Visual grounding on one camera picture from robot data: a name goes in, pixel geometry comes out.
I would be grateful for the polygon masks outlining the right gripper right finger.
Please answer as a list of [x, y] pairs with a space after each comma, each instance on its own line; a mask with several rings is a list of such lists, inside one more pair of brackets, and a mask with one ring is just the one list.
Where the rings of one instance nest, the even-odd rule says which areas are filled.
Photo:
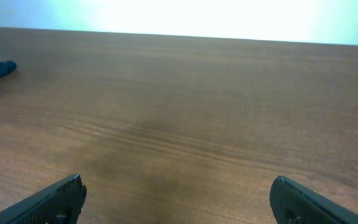
[[269, 201], [278, 224], [358, 224], [358, 214], [282, 175], [274, 180]]

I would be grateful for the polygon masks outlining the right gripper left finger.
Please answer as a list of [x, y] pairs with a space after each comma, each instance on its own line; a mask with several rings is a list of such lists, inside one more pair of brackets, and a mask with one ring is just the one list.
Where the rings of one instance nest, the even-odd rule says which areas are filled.
[[79, 174], [69, 175], [0, 212], [0, 224], [76, 224], [87, 188]]

